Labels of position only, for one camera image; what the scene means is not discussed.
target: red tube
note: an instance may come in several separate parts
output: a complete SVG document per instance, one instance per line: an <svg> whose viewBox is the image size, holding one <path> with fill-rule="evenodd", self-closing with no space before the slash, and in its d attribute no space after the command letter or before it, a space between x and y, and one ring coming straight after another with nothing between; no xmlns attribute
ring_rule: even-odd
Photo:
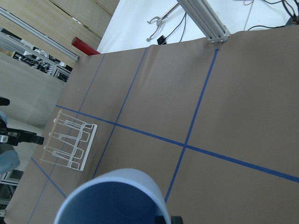
<svg viewBox="0 0 299 224"><path fill-rule="evenodd" d="M71 44L87 55L99 55L100 54L100 52L96 51L91 46L89 46L87 43L85 43L84 41L80 40L77 37L75 37L72 40Z"/></svg>

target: black connector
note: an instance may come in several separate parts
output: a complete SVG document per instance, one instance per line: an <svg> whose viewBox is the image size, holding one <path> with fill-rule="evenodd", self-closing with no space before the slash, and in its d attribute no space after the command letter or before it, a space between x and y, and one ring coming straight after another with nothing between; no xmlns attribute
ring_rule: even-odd
<svg viewBox="0 0 299 224"><path fill-rule="evenodd" d="M166 38L162 35L160 36L158 39L157 39L157 42L159 45L164 45L164 44L167 44L166 43Z"/></svg>

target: wooden panel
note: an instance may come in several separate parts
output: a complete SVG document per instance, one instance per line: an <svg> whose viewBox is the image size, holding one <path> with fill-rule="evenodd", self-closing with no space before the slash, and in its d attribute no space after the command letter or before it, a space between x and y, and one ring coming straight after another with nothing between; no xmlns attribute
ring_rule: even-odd
<svg viewBox="0 0 299 224"><path fill-rule="evenodd" d="M0 6L75 54L82 54L71 44L76 36L95 49L99 45L99 37L48 0L2 0Z"/></svg>
<svg viewBox="0 0 299 224"><path fill-rule="evenodd" d="M50 0L84 27L102 38L111 20L111 16L93 0Z"/></svg>
<svg viewBox="0 0 299 224"><path fill-rule="evenodd" d="M51 45L47 44L42 39L34 36L30 32L26 31L22 27L16 25L15 23L11 22L9 19L5 18L4 16L0 15L0 26L4 29L7 29L8 31L14 33L18 37L28 41L29 43L33 44L37 48L40 48L47 52L48 54L54 56L58 60L66 63L67 65L74 67L75 61L68 57L66 54L62 53L60 50L57 50L56 48L52 47ZM84 55L83 52L78 52L79 56Z"/></svg>
<svg viewBox="0 0 299 224"><path fill-rule="evenodd" d="M103 8L109 15L113 15L119 0L93 0L97 3L101 8Z"/></svg>

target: white floor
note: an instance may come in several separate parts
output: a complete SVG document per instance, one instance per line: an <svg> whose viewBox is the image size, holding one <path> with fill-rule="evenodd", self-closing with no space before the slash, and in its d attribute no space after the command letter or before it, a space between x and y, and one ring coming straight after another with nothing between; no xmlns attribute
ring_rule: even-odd
<svg viewBox="0 0 299 224"><path fill-rule="evenodd" d="M209 4L227 26L230 33L247 30L255 25L269 27L285 25L289 15L282 3L270 5L263 0L208 0ZM162 16L176 0L120 0L120 3L109 23L104 37L98 47L101 53L115 52L128 49L137 49L157 44L157 38L161 35L167 36L182 20L185 11L179 6L167 19L163 21L162 28L153 36L150 42L146 39L156 30L155 24L148 24L147 21L155 16ZM294 8L296 15L298 9L293 0L288 3ZM184 29L184 22L167 38L167 43L179 42ZM195 40L204 37L201 30L187 16L186 28L182 41Z"/></svg>

